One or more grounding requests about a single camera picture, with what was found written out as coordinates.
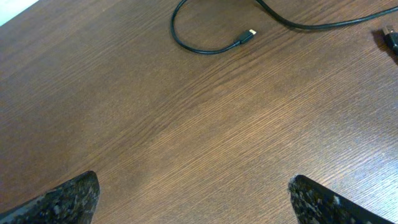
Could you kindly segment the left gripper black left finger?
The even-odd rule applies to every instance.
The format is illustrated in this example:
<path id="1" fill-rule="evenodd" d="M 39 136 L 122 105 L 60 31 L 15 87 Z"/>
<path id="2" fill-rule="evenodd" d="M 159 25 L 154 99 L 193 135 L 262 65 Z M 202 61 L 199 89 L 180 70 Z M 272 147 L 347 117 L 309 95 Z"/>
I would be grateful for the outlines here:
<path id="1" fill-rule="evenodd" d="M 91 223 L 100 198 L 95 172 L 86 171 L 1 214 L 1 223 Z"/>

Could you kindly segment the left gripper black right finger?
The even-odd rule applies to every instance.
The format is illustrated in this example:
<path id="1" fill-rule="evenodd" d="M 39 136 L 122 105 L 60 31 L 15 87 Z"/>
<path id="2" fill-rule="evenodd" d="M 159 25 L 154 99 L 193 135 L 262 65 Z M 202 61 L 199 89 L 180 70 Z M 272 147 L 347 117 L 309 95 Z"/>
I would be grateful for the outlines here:
<path id="1" fill-rule="evenodd" d="M 289 180 L 290 202 L 299 224 L 393 224 L 314 180 Z"/>

